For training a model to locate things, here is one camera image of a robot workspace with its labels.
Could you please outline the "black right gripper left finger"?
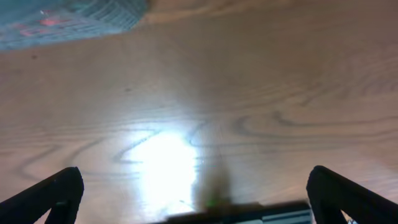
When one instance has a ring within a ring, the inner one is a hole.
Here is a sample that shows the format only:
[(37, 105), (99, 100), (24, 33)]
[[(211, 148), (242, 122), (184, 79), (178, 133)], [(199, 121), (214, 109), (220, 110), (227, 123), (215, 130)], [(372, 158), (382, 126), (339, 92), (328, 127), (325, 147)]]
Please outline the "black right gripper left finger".
[(45, 223), (74, 224), (84, 192), (77, 167), (67, 167), (1, 202), (1, 223), (35, 223), (49, 212)]

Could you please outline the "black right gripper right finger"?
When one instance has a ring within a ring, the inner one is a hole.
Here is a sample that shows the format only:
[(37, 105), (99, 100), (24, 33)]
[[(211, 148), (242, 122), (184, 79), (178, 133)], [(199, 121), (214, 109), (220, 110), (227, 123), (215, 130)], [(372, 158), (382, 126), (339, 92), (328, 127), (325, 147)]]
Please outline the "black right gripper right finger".
[(306, 190), (317, 224), (345, 224), (344, 213), (356, 223), (397, 224), (396, 203), (324, 166), (313, 168)]

